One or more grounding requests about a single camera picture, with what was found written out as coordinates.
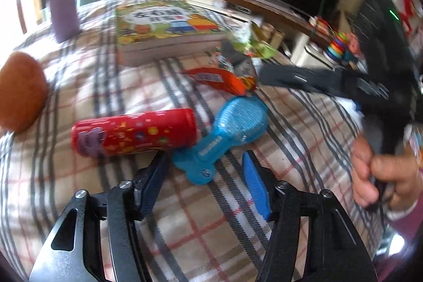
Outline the right hand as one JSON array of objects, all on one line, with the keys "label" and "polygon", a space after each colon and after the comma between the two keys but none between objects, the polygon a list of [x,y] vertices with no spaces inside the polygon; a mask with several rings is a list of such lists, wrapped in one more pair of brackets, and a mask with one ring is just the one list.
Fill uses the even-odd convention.
[{"label": "right hand", "polygon": [[393,211],[412,207],[422,192],[419,160],[407,145],[400,155],[375,155],[363,136],[358,136],[351,151],[353,197],[361,207],[369,207],[379,199],[379,191],[370,178],[392,184],[394,193],[389,200]]}]

